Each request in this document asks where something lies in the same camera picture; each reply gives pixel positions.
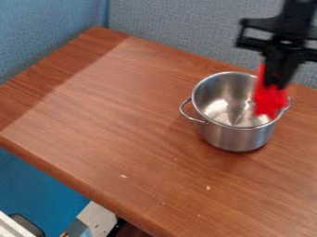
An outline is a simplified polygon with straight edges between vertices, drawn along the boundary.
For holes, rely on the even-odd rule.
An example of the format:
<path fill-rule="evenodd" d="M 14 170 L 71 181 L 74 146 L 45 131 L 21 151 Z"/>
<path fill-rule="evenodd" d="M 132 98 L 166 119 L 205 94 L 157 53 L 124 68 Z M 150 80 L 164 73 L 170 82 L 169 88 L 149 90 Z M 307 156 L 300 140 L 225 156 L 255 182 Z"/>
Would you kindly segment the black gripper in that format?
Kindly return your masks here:
<path fill-rule="evenodd" d="M 308 41 L 317 42 L 317 26 L 305 17 L 241 19 L 241 26 L 236 42 L 240 48 L 265 52 L 271 46 L 280 46 L 287 52 L 300 50 L 305 61 L 317 62 L 317 49 L 307 47 Z M 244 34 L 248 29 L 269 32 L 272 38 L 264 40 L 249 37 Z M 275 85 L 285 89 L 301 64 L 301 54 L 288 54 L 280 60 L 280 53 L 269 52 L 265 56 L 265 86 Z"/>

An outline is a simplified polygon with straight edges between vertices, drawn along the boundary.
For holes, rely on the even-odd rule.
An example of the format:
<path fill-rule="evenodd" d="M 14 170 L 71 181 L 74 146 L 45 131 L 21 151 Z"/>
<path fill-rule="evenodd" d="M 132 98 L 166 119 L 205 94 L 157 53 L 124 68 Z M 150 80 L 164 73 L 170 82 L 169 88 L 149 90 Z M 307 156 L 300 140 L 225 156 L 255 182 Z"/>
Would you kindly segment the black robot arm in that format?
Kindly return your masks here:
<path fill-rule="evenodd" d="M 265 57 L 264 86 L 285 89 L 301 64 L 317 63 L 317 0 L 285 0 L 280 13 L 267 19 L 241 19 L 236 45 Z"/>

